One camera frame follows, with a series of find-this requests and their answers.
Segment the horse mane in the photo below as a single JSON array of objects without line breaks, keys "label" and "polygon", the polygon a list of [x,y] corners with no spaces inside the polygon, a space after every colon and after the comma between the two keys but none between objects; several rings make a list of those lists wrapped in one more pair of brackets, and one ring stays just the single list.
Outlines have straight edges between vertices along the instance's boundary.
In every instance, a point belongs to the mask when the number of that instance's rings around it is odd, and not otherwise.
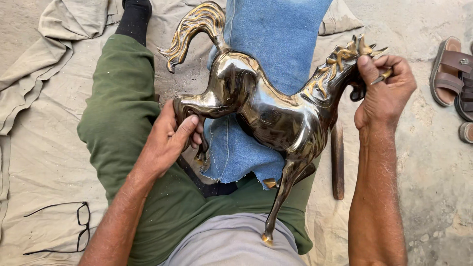
[{"label": "horse mane", "polygon": [[364,54],[374,57],[387,49],[383,48],[381,50],[374,51],[373,48],[375,46],[376,44],[365,45],[365,37],[363,34],[360,34],[359,37],[353,35],[352,40],[347,43],[346,47],[335,47],[333,52],[327,57],[326,63],[317,67],[312,78],[306,83],[304,87],[308,88],[312,94],[315,85],[317,85],[319,90],[324,95],[324,98],[327,98],[324,83],[328,83],[335,78],[337,74],[337,67],[340,72],[343,72],[344,67],[342,64],[342,59],[346,60],[353,57],[359,57]]},{"label": "horse mane", "polygon": [[185,60],[189,43],[199,32],[209,35],[217,49],[228,47],[223,39],[225,14],[213,1],[207,1],[195,7],[179,22],[169,49],[158,47],[159,53],[167,59],[167,69],[174,73],[174,67]]}]

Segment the eyeglasses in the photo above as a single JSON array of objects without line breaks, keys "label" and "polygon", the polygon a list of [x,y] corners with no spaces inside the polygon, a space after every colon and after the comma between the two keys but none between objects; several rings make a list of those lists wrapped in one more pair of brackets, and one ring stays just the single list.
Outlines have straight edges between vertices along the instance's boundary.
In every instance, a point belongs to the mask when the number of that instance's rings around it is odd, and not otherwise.
[{"label": "eyeglasses", "polygon": [[39,252],[56,252],[56,253],[76,253],[76,252],[82,252],[86,249],[86,246],[90,240],[90,229],[89,229],[89,222],[90,222],[90,209],[88,207],[87,202],[85,201],[76,201],[76,202],[66,202],[66,203],[59,203],[59,204],[53,204],[49,205],[46,207],[43,207],[35,212],[32,212],[28,215],[25,215],[24,217],[28,217],[32,214],[35,214],[39,211],[42,211],[46,208],[53,207],[53,206],[59,206],[59,205],[64,205],[64,204],[72,204],[72,203],[82,203],[82,205],[77,209],[77,223],[79,225],[85,225],[85,229],[82,230],[79,233],[79,238],[77,239],[77,248],[76,251],[57,251],[57,250],[49,250],[49,249],[43,249],[39,251],[34,251],[34,252],[27,252],[23,255],[31,255],[34,253],[39,253]]}]

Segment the horse body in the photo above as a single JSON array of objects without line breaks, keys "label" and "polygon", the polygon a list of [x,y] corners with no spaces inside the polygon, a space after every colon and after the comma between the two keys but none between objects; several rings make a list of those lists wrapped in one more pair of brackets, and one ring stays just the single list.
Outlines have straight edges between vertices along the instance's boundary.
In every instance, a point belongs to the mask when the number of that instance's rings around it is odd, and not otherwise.
[{"label": "horse body", "polygon": [[[294,95],[285,95],[268,80],[259,62],[250,55],[234,51],[223,40],[224,14],[214,2],[205,2],[191,10],[180,22],[171,47],[159,52],[168,59],[167,68],[184,61],[190,40],[200,31],[206,32],[218,48],[212,62],[207,89],[200,95],[180,95],[174,99],[177,123],[197,114],[219,118],[237,114],[242,128],[260,144],[280,152],[286,165],[279,183],[265,180],[278,193],[266,221],[263,240],[272,243],[272,232],[282,203],[298,181],[315,172],[312,161],[324,149],[328,133],[335,124],[338,103],[350,84],[352,100],[364,97],[366,85],[359,77],[356,61],[362,54],[375,56],[374,45],[364,44],[364,37],[353,37],[346,47],[337,46],[325,64]],[[205,136],[195,157],[209,165],[209,145]]]}]

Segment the green pants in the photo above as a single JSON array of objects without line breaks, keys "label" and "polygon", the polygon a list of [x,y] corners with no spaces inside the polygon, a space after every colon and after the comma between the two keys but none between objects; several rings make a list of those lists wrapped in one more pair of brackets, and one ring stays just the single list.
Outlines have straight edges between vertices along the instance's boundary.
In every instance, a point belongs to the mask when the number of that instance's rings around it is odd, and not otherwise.
[{"label": "green pants", "polygon": [[[153,84],[153,53],[131,37],[112,35],[98,60],[92,96],[77,127],[109,204],[159,115]],[[312,248],[304,226],[313,180],[314,175],[295,185],[278,215],[293,233],[299,254]],[[146,200],[128,264],[155,266],[165,261],[190,231],[209,218],[270,212],[275,190],[266,191],[256,178],[249,177],[238,181],[237,187],[230,195],[204,198],[184,171],[172,165]]]}]

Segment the sandal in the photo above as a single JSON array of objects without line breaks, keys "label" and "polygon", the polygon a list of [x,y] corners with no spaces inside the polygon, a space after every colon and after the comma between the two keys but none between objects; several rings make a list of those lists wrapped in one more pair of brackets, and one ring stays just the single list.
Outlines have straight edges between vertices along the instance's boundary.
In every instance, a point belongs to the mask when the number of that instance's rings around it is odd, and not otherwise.
[{"label": "sandal", "polygon": [[465,85],[455,98],[455,109],[466,121],[473,122],[473,73],[463,76]]},{"label": "sandal", "polygon": [[438,49],[430,76],[430,91],[442,106],[451,106],[454,103],[464,86],[459,77],[462,72],[469,75],[472,71],[473,56],[464,54],[461,50],[460,41],[453,36],[443,41]]},{"label": "sandal", "polygon": [[460,139],[466,143],[473,143],[473,123],[464,123],[460,127]]}]

